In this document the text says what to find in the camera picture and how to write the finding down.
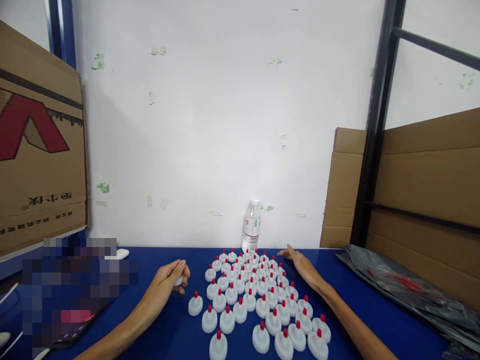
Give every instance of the blue tabletop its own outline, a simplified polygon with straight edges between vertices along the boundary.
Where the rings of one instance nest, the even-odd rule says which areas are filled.
[[[185,289],[186,294],[182,296],[172,293],[156,321],[118,358],[209,359],[209,344],[214,333],[204,333],[201,325],[201,314],[212,303],[206,296],[209,283],[205,281],[205,270],[215,260],[215,256],[220,255],[221,249],[165,247],[127,247],[127,249],[130,250],[128,259],[139,259],[138,285],[131,285],[126,292],[110,303],[75,345],[52,350],[46,358],[73,359],[89,348],[130,314],[159,267],[176,259],[185,259],[191,272]],[[267,256],[271,258],[272,255],[277,254],[278,249],[266,249],[266,251]],[[399,359],[440,359],[439,354],[448,347],[448,342],[409,312],[373,290],[343,265],[335,254],[344,250],[305,249],[300,251]],[[309,296],[313,316],[320,317],[320,314],[325,314],[326,323],[331,330],[331,342],[328,344],[329,359],[361,359],[333,312],[325,301],[302,280],[293,263],[280,256],[277,256],[276,260],[283,262],[286,277],[289,281],[295,282],[299,297]],[[17,289],[0,307],[0,331],[12,332],[13,338],[22,329],[20,301],[22,286]],[[188,303],[195,291],[198,291],[203,298],[203,311],[200,315],[192,317],[188,314]],[[235,324],[233,332],[226,335],[227,359],[278,359],[273,337],[270,337],[270,349],[266,355],[260,355],[252,345],[252,330],[261,320],[254,311],[248,313],[245,323]],[[31,344],[23,340],[26,339],[21,338],[4,359],[31,359]],[[294,359],[314,359],[308,346],[303,352],[295,351],[293,357]]]

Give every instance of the water bottle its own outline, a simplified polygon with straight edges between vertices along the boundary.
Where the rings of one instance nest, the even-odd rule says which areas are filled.
[[[252,199],[243,218],[243,234],[241,235],[241,249],[245,253],[253,253],[259,247],[260,233],[260,201]]]

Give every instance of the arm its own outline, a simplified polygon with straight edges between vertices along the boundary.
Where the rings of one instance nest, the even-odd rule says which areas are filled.
[[[180,286],[175,281],[183,275]],[[170,293],[185,294],[190,270],[185,260],[176,260],[158,269],[150,286],[130,315],[103,339],[82,352],[75,360],[115,359],[127,349],[155,321],[164,308]]]
[[[300,276],[333,310],[361,356],[365,360],[398,360],[389,348],[342,300],[335,289],[320,276],[310,260],[302,253],[294,250],[290,245],[287,245],[287,247],[288,249],[280,251],[278,255],[286,255],[288,259],[293,260]]]

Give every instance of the pixelated area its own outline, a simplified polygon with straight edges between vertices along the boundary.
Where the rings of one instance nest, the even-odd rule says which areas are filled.
[[[138,260],[105,259],[117,253],[115,238],[48,238],[44,256],[23,261],[23,336],[35,357],[52,345],[68,345],[88,321],[138,285]]]

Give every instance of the white wall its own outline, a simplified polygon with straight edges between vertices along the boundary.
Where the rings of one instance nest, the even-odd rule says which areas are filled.
[[[50,51],[45,0],[0,0],[0,20]]]
[[[480,57],[478,0],[407,0],[403,28]],[[478,71],[400,41],[387,129],[478,107]]]
[[[75,1],[91,236],[238,247],[259,198],[274,206],[261,247],[318,248],[335,128],[366,124],[383,3]]]

